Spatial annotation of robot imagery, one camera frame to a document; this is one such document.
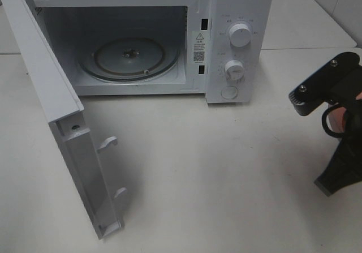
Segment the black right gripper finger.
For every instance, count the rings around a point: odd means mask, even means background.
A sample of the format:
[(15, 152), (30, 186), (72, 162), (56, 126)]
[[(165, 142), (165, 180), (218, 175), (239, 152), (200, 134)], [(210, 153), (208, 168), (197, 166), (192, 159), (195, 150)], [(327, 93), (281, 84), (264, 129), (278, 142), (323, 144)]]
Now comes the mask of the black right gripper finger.
[(337, 149), (314, 184), (326, 196), (331, 196), (342, 188), (358, 182), (361, 182), (361, 153), (353, 154)]

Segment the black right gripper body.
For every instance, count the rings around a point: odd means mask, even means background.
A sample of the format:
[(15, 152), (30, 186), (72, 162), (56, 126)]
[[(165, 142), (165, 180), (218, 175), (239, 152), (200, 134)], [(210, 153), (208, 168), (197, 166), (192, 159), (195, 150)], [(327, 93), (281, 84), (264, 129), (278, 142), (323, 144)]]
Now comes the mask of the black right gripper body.
[(340, 140), (336, 153), (347, 162), (361, 162), (361, 66), (330, 90), (325, 132)]

